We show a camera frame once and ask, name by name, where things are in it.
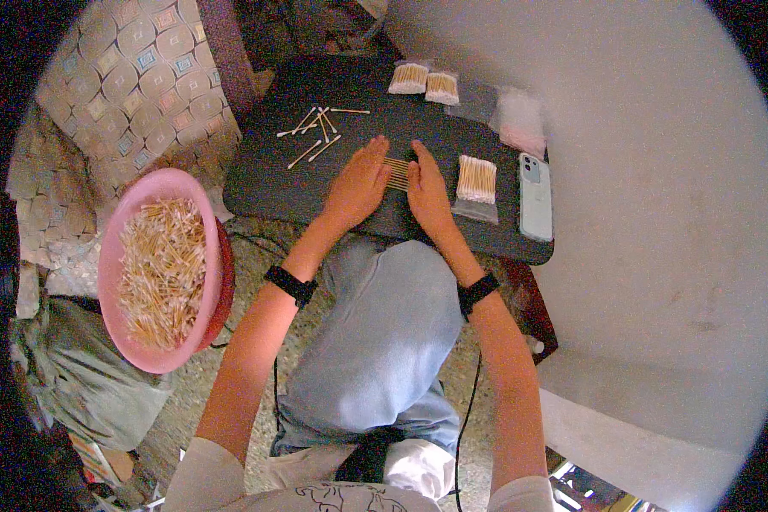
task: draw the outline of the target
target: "pile of cotton swabs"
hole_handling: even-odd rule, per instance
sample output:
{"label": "pile of cotton swabs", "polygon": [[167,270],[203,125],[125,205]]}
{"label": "pile of cotton swabs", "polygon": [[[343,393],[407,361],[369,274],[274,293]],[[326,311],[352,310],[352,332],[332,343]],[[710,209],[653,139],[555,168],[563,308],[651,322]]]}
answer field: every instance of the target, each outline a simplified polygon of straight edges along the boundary
{"label": "pile of cotton swabs", "polygon": [[[307,119],[310,118],[310,115],[313,114],[318,109],[318,114],[315,119],[310,121],[310,124],[305,125],[305,122]],[[321,155],[324,150],[329,148],[331,145],[333,145],[338,139],[341,138],[341,134],[338,133],[338,130],[336,129],[336,126],[333,125],[333,123],[328,119],[328,111],[332,112],[348,112],[348,113],[354,113],[354,114],[369,114],[370,111],[354,111],[354,110],[348,110],[343,108],[321,108],[321,107],[313,107],[310,109],[309,112],[307,112],[307,116],[305,116],[301,122],[297,125],[296,128],[293,128],[292,130],[288,130],[287,132],[279,132],[276,134],[276,137],[284,137],[285,135],[296,135],[296,134],[306,134],[307,130],[311,128],[315,128],[316,126],[321,126],[322,128],[322,135],[324,136],[324,139],[318,139],[315,143],[313,143],[310,148],[302,153],[297,159],[293,160],[288,166],[287,169],[292,169],[294,165],[299,163],[299,160],[306,157],[313,149],[316,149],[318,146],[320,146],[322,143],[324,143],[324,147],[318,150],[316,153],[314,153],[310,158],[307,159],[308,162],[313,161],[316,159],[317,156]],[[330,139],[330,136],[328,135],[327,127],[325,126],[325,121],[327,122],[327,126],[330,127],[330,130],[333,132],[333,138]]]}
{"label": "pile of cotton swabs", "polygon": [[384,158],[384,163],[392,167],[392,173],[390,174],[390,180],[387,182],[387,187],[407,192],[407,188],[410,186],[410,182],[407,179],[407,166],[409,164],[403,160],[386,157]]}

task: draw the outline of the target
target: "smartphone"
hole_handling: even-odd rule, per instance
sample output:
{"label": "smartphone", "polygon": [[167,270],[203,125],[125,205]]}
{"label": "smartphone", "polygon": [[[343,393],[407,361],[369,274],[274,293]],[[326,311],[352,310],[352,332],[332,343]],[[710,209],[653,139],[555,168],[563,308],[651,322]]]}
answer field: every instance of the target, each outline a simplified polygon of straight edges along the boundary
{"label": "smartphone", "polygon": [[521,234],[534,240],[552,241],[552,188],[549,164],[521,153],[518,178],[521,183]]}

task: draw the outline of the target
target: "printed graphic on shirt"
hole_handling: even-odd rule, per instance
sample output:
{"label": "printed graphic on shirt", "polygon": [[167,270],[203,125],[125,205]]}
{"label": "printed graphic on shirt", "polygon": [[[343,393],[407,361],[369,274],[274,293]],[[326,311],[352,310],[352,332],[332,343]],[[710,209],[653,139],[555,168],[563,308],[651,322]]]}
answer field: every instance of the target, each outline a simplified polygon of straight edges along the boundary
{"label": "printed graphic on shirt", "polygon": [[364,483],[336,483],[321,482],[306,487],[297,487],[296,494],[301,497],[309,497],[318,505],[317,512],[344,512],[344,497],[341,496],[342,488],[367,489],[370,492],[370,500],[365,512],[410,512],[397,500],[385,497],[387,489]]}

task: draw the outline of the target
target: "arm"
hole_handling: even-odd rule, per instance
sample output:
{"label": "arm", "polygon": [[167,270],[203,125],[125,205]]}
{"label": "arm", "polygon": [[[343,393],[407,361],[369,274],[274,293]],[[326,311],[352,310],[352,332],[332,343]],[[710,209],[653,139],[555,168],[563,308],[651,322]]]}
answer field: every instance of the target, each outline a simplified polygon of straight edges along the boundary
{"label": "arm", "polygon": [[[413,149],[419,163],[410,162],[408,169],[410,209],[461,285],[471,286],[484,271],[452,219],[435,160],[418,141]],[[497,291],[475,304],[469,321],[495,386],[492,492],[520,477],[545,477],[541,398],[526,340]]]}
{"label": "arm", "polygon": [[[387,139],[378,136],[353,155],[283,269],[299,281],[311,280],[336,241],[378,207],[390,174],[382,164],[387,149]],[[196,428],[198,437],[223,446],[242,464],[273,359],[297,311],[296,300],[276,285],[266,283],[259,290],[231,336]]]}

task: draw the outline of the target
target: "light blue jeans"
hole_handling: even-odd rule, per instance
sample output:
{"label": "light blue jeans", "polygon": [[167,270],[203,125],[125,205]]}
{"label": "light blue jeans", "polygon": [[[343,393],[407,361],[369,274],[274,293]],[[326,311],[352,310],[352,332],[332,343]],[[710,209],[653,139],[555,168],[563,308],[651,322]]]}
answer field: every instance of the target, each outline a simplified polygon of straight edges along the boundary
{"label": "light blue jeans", "polygon": [[324,261],[336,306],[279,395],[271,456],[395,425],[454,455],[460,418],[438,370],[463,325],[455,277],[419,241],[345,237]]}

